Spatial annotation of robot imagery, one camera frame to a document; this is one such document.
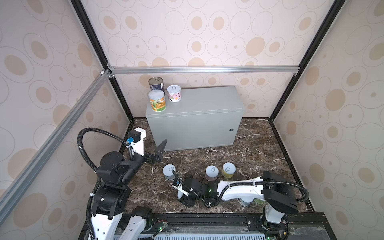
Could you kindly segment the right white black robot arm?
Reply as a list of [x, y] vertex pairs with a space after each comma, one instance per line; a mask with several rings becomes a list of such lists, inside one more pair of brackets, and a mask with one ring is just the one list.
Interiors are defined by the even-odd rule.
[[175, 171], [173, 188], [178, 190], [180, 203], [191, 208], [200, 200], [206, 208], [213, 208], [222, 201], [238, 199], [251, 203], [258, 199], [266, 202], [264, 221], [280, 224], [284, 215], [297, 214], [298, 203], [309, 199], [309, 191], [280, 175], [264, 171], [261, 177], [244, 181], [210, 181], [205, 184], [194, 177], [182, 180]]

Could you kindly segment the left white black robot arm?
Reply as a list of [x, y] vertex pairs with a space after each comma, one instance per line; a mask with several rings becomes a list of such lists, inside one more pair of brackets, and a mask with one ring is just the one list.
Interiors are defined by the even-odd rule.
[[161, 142], [154, 153], [144, 151], [144, 141], [127, 139], [128, 157], [110, 152], [101, 159], [96, 170], [97, 183], [90, 193], [86, 223], [90, 240], [112, 240], [121, 223], [132, 190], [129, 182], [143, 164], [161, 162], [167, 141]]

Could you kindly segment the green orange plastic-lid can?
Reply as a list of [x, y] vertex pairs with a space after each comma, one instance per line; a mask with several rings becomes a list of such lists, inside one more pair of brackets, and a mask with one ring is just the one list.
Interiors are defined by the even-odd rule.
[[148, 96], [153, 111], [162, 112], [166, 109], [165, 93], [162, 90], [152, 90]]

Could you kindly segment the pink white small can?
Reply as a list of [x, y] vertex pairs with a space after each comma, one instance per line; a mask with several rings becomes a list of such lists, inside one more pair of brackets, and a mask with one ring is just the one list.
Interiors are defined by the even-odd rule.
[[178, 85], [171, 85], [167, 87], [169, 100], [173, 103], [177, 103], [181, 100], [181, 87]]

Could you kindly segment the dark blue tin can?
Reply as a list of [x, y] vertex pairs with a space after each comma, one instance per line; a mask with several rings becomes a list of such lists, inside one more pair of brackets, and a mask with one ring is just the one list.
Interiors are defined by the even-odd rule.
[[149, 79], [149, 86], [150, 86], [150, 89], [153, 91], [153, 90], [161, 90], [161, 91], [165, 91], [165, 88], [164, 88], [164, 81], [161, 77], [152, 77]]

